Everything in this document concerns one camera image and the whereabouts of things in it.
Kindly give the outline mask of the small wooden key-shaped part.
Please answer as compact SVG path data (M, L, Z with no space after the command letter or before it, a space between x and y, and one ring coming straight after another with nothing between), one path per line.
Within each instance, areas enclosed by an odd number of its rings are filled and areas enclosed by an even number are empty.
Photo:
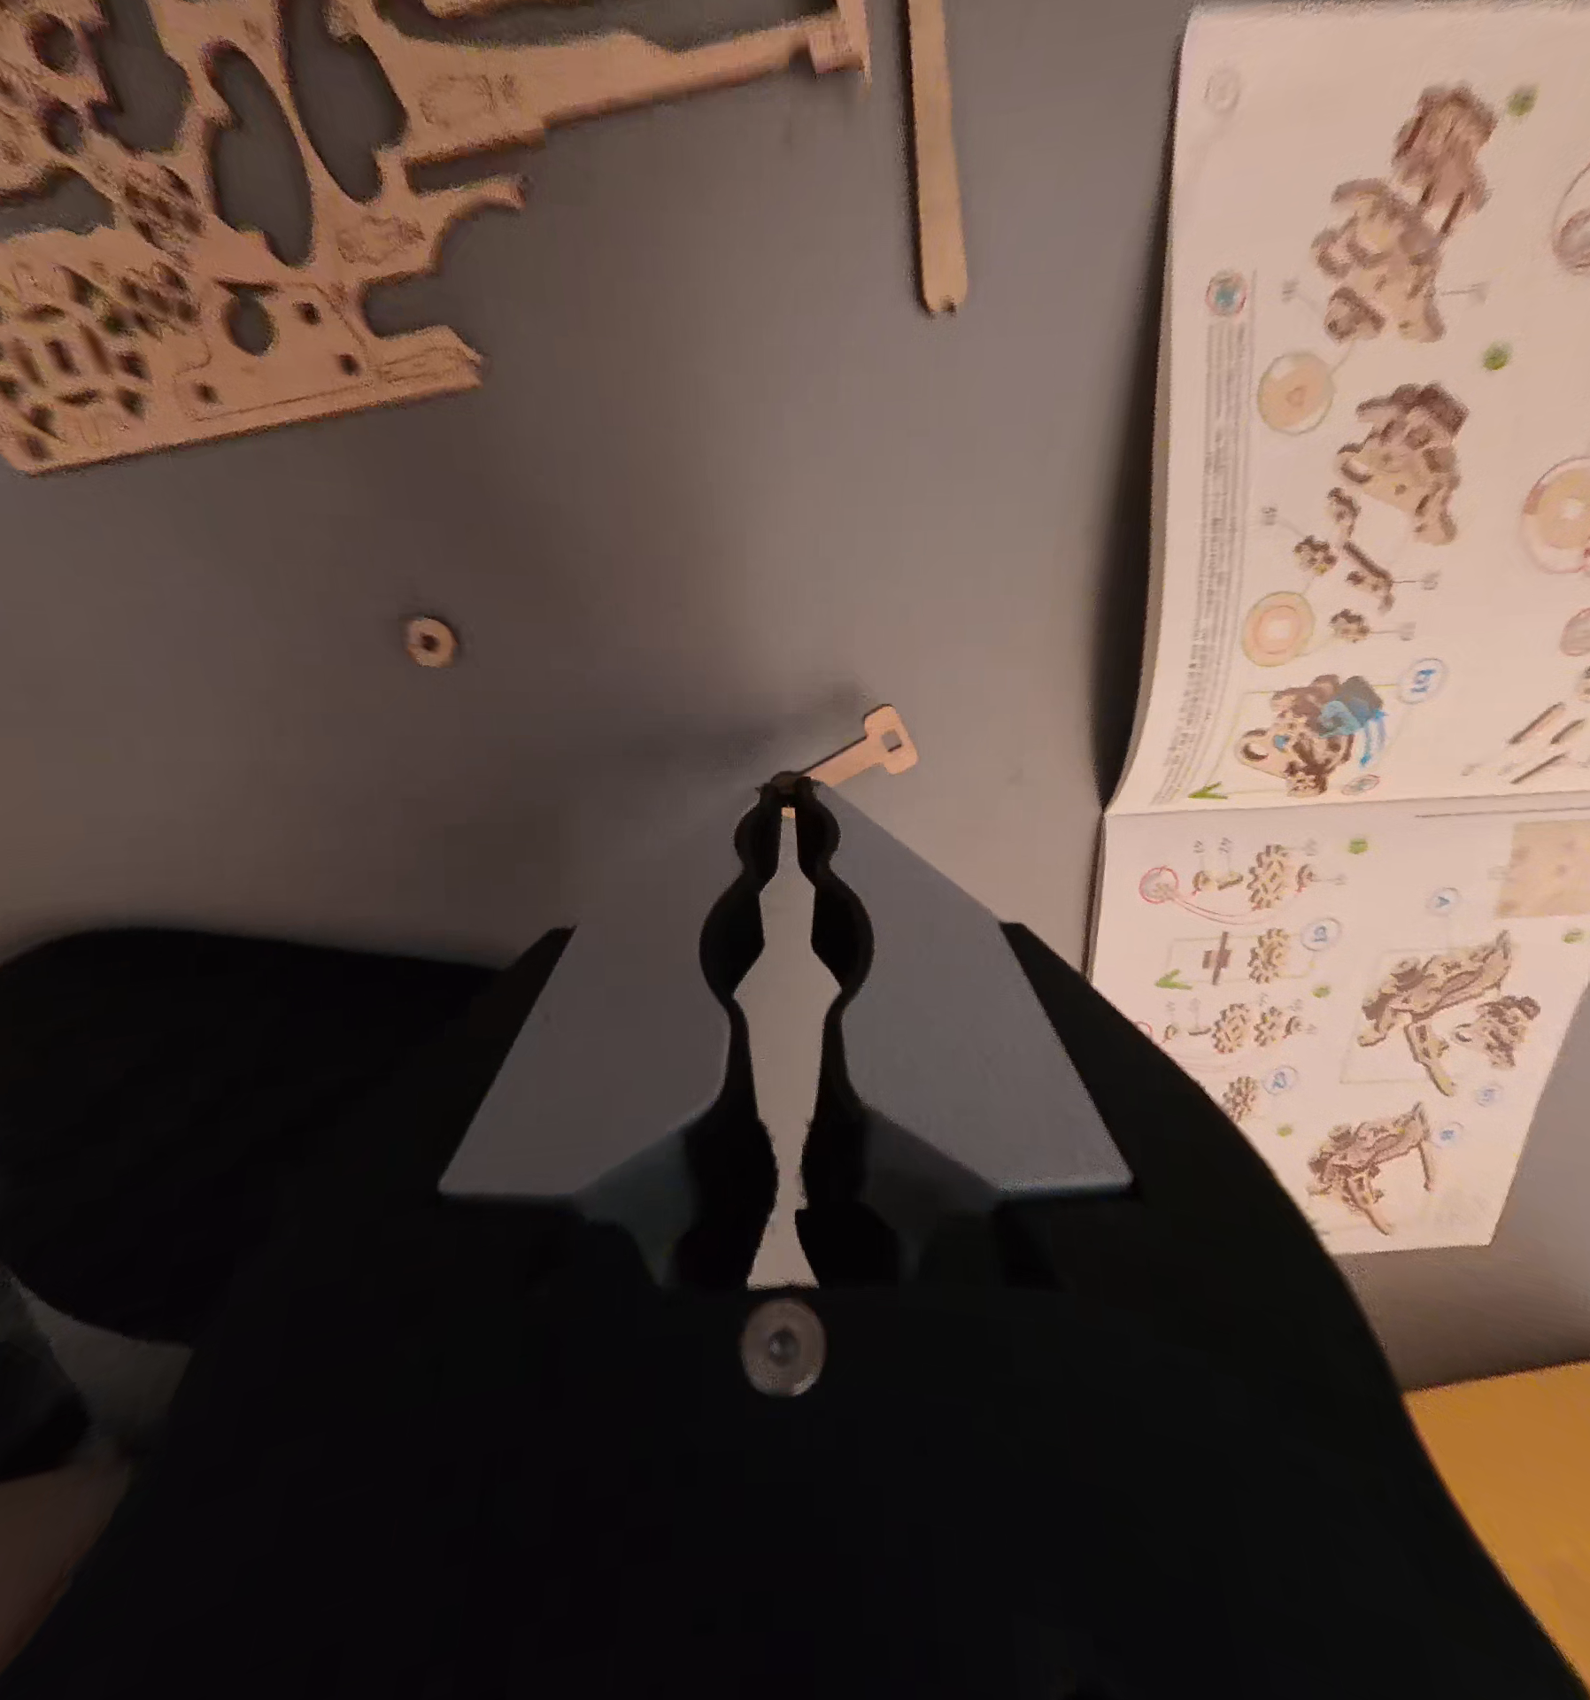
M881 705L863 716L861 731L848 746L826 755L804 772L772 777L769 790L772 797L780 799L784 819L791 819L795 816L793 797L800 784L835 792L868 775L903 777L916 764L918 753L912 735L899 711L892 705Z

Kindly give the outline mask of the open instruction booklet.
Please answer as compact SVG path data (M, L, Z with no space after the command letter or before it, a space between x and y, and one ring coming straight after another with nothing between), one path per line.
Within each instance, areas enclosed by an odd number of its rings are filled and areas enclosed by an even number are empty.
M1093 985L1330 1252L1488 1244L1590 989L1590 4L1192 12Z

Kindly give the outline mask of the black quilted cushion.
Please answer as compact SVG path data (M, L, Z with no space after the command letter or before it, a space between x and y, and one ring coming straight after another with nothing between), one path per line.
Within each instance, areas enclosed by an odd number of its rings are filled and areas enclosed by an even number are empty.
M436 1191L572 933L465 963L174 928L0 965L0 1263L191 1346L292 1219Z

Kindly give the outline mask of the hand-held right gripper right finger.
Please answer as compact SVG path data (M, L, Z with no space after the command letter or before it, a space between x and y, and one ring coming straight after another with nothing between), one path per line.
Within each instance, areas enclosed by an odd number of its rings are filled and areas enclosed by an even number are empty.
M1004 926L822 784L795 792L809 946L833 981L811 1211L988 1213L1131 1174Z

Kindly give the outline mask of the laser-cut wooden parts sheet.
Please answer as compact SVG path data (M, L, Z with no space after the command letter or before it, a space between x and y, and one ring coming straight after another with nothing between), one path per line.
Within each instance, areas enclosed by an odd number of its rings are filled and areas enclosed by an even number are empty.
M323 30L369 54L401 109L373 150L375 194L351 196L305 133L281 4L149 4L187 96L176 139L130 148L103 124L101 4L0 4L0 207L82 183L108 221L0 238L0 457L40 477L360 415L480 383L450 330L380 337L371 291L432 275L452 227L519 212L493 175L421 190L425 166L541 142L550 129L738 87L806 63L868 82L864 4L695 47L636 32L550 41L439 36L496 4L423 4L404 32L379 4L323 4ZM222 210L213 146L235 122L220 83L239 56L287 128L311 205L296 260Z

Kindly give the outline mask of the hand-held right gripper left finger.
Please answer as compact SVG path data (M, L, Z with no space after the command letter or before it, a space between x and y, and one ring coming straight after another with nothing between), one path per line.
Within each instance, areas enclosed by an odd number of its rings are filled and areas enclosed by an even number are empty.
M778 794L763 788L680 816L596 893L441 1195L587 1217L760 1213L774 1163L738 990L776 867Z

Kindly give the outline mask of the thin wooden strip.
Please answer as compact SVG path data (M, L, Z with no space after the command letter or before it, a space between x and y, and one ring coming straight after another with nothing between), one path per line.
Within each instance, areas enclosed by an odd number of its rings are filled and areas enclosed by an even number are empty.
M968 299L958 152L945 12L905 2L912 209L918 289L927 313L947 317Z

